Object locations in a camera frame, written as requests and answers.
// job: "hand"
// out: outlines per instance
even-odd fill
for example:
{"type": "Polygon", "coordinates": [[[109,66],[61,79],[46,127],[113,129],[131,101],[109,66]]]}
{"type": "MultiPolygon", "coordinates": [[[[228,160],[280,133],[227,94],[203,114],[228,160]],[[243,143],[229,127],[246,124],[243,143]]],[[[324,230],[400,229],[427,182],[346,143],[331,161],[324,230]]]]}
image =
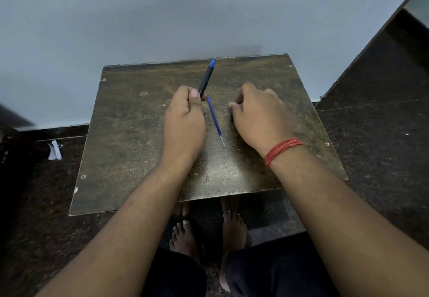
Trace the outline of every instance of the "hand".
{"type": "Polygon", "coordinates": [[[276,144],[295,136],[283,102],[271,89],[262,91],[245,83],[236,102],[228,105],[237,131],[262,158],[276,144]]]}
{"type": "Polygon", "coordinates": [[[206,142],[206,120],[196,89],[181,86],[175,92],[164,117],[163,163],[177,163],[189,169],[206,142]]]}

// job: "wooden table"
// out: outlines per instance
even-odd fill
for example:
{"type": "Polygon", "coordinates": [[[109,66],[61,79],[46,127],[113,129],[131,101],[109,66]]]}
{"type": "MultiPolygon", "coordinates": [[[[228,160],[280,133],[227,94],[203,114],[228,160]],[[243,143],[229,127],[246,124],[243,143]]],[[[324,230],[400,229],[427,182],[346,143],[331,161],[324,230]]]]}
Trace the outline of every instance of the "wooden table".
{"type": "MultiPolygon", "coordinates": [[[[198,88],[209,60],[103,69],[70,215],[117,210],[157,163],[164,112],[181,85],[198,88]]],[[[258,192],[281,187],[262,158],[238,135],[228,101],[245,82],[272,88],[291,111],[296,135],[340,178],[347,175],[314,110],[290,57],[217,59],[207,87],[226,148],[207,111],[207,142],[178,201],[258,192]]]]}

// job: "bare foot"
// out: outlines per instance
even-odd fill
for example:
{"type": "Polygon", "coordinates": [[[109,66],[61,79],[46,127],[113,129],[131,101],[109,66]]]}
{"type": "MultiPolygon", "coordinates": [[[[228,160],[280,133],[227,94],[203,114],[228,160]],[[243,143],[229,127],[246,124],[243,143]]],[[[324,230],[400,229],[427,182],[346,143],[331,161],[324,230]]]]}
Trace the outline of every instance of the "bare foot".
{"type": "Polygon", "coordinates": [[[186,217],[189,214],[190,201],[176,202],[173,208],[173,215],[176,217],[186,217]]]}
{"type": "Polygon", "coordinates": [[[225,279],[225,260],[229,252],[238,251],[244,248],[247,237],[247,225],[237,212],[223,213],[223,256],[221,272],[219,274],[219,282],[221,287],[229,291],[227,281],[225,279]]]}
{"type": "Polygon", "coordinates": [[[188,220],[183,220],[183,225],[178,222],[176,226],[174,226],[170,239],[170,249],[174,252],[190,256],[201,267],[195,238],[188,220]]]}
{"type": "Polygon", "coordinates": [[[222,211],[237,211],[237,208],[239,207],[239,201],[240,196],[238,194],[230,195],[228,197],[221,197],[222,211]]]}

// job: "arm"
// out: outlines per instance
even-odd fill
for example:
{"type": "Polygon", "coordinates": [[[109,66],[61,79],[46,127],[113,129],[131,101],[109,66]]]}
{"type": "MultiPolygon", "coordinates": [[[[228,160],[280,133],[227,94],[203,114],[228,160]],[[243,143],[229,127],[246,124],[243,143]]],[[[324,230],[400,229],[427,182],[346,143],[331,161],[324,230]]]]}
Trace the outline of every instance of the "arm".
{"type": "MultiPolygon", "coordinates": [[[[264,157],[294,137],[270,89],[247,83],[229,103],[243,139],[264,157]]],[[[270,164],[343,296],[427,296],[429,252],[395,228],[304,146],[270,164]]]]}
{"type": "Polygon", "coordinates": [[[200,96],[180,87],[166,111],[158,166],[37,296],[140,296],[181,185],[205,140],[200,96]]]}

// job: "red thread bracelet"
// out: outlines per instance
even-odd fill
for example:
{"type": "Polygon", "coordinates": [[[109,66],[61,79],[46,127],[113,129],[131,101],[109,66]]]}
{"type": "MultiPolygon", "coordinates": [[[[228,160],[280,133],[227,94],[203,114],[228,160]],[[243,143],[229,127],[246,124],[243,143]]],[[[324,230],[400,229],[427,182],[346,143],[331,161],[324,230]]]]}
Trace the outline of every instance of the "red thread bracelet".
{"type": "Polygon", "coordinates": [[[295,147],[296,145],[303,145],[303,143],[298,138],[292,138],[275,145],[264,157],[265,166],[269,169],[271,161],[277,158],[279,154],[285,152],[289,148],[295,147]]]}

